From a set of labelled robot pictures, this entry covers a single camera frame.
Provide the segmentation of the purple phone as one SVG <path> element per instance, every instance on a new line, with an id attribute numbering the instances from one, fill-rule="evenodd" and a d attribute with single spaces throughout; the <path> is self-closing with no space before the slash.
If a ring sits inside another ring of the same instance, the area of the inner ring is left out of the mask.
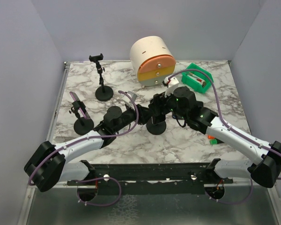
<path id="1" fill-rule="evenodd" d="M 89 120 L 90 115 L 88 114 L 88 112 L 86 110 L 85 104 L 79 99 L 79 97 L 77 96 L 77 94 L 75 92 L 70 91 L 69 93 L 70 93 L 70 96 L 72 97 L 72 99 L 74 100 L 74 102 L 72 103 L 73 106 L 71 107 L 71 112 L 77 114 L 78 110 L 80 110 L 84 119 Z"/>

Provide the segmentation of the black front mounting rail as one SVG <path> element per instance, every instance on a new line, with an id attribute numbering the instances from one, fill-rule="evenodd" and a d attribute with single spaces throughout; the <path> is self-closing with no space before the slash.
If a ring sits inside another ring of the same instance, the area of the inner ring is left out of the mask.
<path id="1" fill-rule="evenodd" d="M 89 164 L 86 185 L 99 195 L 194 194 L 203 195 L 204 186 L 233 181 L 220 178 L 214 163 L 173 164 Z"/>

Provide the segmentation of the silver phone with dark screen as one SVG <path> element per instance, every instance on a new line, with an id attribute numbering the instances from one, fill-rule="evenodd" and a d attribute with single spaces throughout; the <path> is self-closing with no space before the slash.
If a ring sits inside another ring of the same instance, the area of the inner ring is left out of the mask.
<path id="1" fill-rule="evenodd" d="M 152 124 L 157 125 L 165 121 L 165 115 L 162 113 L 155 113 L 152 115 Z"/>

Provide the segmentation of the items inside green bin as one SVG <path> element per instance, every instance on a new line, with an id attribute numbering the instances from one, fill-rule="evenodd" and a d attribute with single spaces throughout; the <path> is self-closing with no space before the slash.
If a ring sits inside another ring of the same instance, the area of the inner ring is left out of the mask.
<path id="1" fill-rule="evenodd" d="M 202 88 L 204 88 L 204 87 L 206 86 L 206 82 L 205 82 L 203 79 L 201 79 L 200 77 L 196 76 L 195 74 L 189 72 L 189 76 L 190 76 L 194 81 L 196 81 L 197 83 L 199 83 L 199 84 L 202 86 Z"/>

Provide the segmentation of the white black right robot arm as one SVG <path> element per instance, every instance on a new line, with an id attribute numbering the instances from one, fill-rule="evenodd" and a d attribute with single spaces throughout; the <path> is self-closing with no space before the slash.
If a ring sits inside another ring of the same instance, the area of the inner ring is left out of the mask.
<path id="1" fill-rule="evenodd" d="M 213 160 L 212 168 L 206 171 L 210 183 L 222 178 L 250 178 L 265 188 L 272 188 L 277 181 L 281 173 L 281 143 L 260 140 L 221 120 L 187 87 L 178 87 L 168 96 L 155 94 L 149 109 L 153 113 L 153 123 L 160 123 L 166 114 L 173 113 L 191 129 L 213 136 L 247 157 L 240 161 Z"/>

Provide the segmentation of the cream cylindrical drawer organizer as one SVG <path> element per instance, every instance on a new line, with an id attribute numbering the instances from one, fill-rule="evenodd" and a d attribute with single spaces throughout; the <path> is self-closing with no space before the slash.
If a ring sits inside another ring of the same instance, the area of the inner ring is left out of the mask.
<path id="1" fill-rule="evenodd" d="M 138 82 L 145 87 L 161 84 L 176 66 L 174 56 L 158 36 L 137 40 L 130 49 L 130 61 Z"/>

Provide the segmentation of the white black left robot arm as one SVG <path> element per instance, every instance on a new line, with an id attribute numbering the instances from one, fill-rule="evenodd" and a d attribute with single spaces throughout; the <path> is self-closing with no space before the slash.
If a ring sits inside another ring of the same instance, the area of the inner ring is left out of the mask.
<path id="1" fill-rule="evenodd" d="M 45 192 L 59 182 L 79 180 L 84 185 L 93 182 L 94 173 L 86 161 L 72 163 L 72 160 L 93 150 L 99 150 L 111 144 L 116 137 L 125 135 L 123 129 L 133 123 L 146 124 L 152 112 L 141 105 L 136 109 L 130 107 L 122 111 L 118 106 L 107 110 L 103 120 L 87 134 L 73 140 L 52 144 L 50 141 L 41 143 L 24 167 L 29 176 L 28 185 L 36 186 Z"/>

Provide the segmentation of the black adjustable phone stand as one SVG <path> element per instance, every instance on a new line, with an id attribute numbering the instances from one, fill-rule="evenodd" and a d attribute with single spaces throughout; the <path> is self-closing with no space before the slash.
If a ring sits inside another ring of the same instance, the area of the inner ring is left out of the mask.
<path id="1" fill-rule="evenodd" d="M 101 66 L 100 61 L 104 59 L 103 54 L 96 56 L 89 56 L 89 61 L 96 64 L 96 70 L 99 74 L 99 87 L 95 91 L 95 97 L 97 100 L 101 102 L 106 102 L 110 100 L 113 97 L 113 89 L 109 86 L 105 86 L 104 84 L 104 78 L 102 76 L 105 69 Z"/>

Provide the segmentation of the black round-base phone stand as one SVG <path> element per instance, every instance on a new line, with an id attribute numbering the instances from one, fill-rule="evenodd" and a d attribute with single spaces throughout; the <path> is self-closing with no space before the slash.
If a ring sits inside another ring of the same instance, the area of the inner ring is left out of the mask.
<path id="1" fill-rule="evenodd" d="M 147 131 L 152 135 L 161 135 L 166 130 L 166 122 L 162 121 L 158 124 L 153 124 L 152 118 L 146 123 Z"/>

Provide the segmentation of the green plastic bin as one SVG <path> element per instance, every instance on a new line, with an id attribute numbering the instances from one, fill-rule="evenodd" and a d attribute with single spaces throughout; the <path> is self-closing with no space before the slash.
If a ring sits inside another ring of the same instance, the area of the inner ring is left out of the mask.
<path id="1" fill-rule="evenodd" d="M 205 71 L 194 63 L 191 63 L 186 69 L 199 70 L 205 73 L 211 81 L 214 81 L 212 75 L 208 71 Z M 207 79 L 207 77 L 198 71 L 183 72 L 182 83 L 201 94 L 206 93 L 206 91 L 211 87 L 211 82 Z"/>

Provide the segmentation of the small black phone stand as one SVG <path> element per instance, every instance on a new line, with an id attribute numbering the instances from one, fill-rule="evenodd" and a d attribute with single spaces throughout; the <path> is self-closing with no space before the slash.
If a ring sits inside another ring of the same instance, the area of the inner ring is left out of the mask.
<path id="1" fill-rule="evenodd" d="M 86 133 L 88 133 L 89 131 L 91 131 L 94 128 L 93 120 L 92 119 L 89 119 L 89 120 L 84 119 L 80 110 L 78 110 L 77 114 L 75 114 L 75 113 L 73 113 L 73 114 L 77 118 L 77 120 L 74 123 L 75 133 L 77 133 L 78 135 L 85 135 Z"/>

